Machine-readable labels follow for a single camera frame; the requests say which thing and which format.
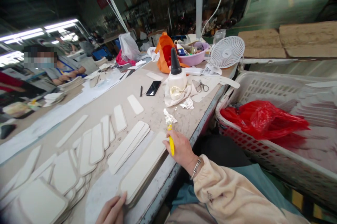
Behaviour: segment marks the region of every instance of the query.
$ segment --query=yellow pen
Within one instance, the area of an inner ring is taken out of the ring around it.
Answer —
[[[169,126],[167,127],[167,130],[172,130],[172,125],[169,125]],[[170,147],[171,147],[171,153],[172,153],[172,156],[174,156],[174,143],[173,143],[173,139],[172,139],[171,136],[170,136],[169,142],[170,142]]]

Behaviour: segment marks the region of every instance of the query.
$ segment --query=person's hand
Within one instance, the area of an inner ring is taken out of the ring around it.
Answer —
[[[59,77],[59,80],[62,81],[62,82],[64,82],[64,81],[69,81],[70,78],[69,78],[68,75],[61,75],[61,76]]]
[[[174,156],[172,156],[171,153],[170,143],[168,141],[163,141],[167,151],[178,164],[187,170],[191,163],[194,163],[195,160],[198,161],[198,156],[193,153],[190,141],[186,136],[174,130],[167,131],[166,137],[169,136],[172,137],[174,142]]]
[[[107,201],[100,212],[96,224],[123,224],[123,205],[126,201],[126,192],[122,197],[115,196]]]
[[[26,90],[23,89],[22,87],[13,87],[14,91],[18,91],[19,93],[24,93]]]
[[[76,78],[77,73],[78,73],[78,71],[76,71],[76,70],[72,71],[72,72],[69,72],[68,77],[74,79],[74,78]]]

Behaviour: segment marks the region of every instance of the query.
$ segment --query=black smartphone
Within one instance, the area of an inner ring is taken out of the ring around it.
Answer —
[[[147,96],[154,96],[156,95],[156,92],[161,84],[161,81],[153,81],[150,88],[147,90],[146,95]]]

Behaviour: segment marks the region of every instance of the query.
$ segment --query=orange bag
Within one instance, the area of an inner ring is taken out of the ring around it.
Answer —
[[[157,66],[159,70],[163,73],[170,73],[169,66],[171,66],[171,49],[174,48],[174,43],[172,39],[167,35],[166,32],[163,32],[159,38],[157,48],[154,51],[155,53],[160,53]],[[189,67],[183,63],[180,63],[181,67]]]

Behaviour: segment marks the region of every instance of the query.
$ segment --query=black bottle cap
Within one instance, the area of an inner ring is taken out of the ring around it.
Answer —
[[[177,52],[175,48],[171,49],[171,74],[172,75],[178,75],[183,70],[181,69],[181,66],[179,64]]]

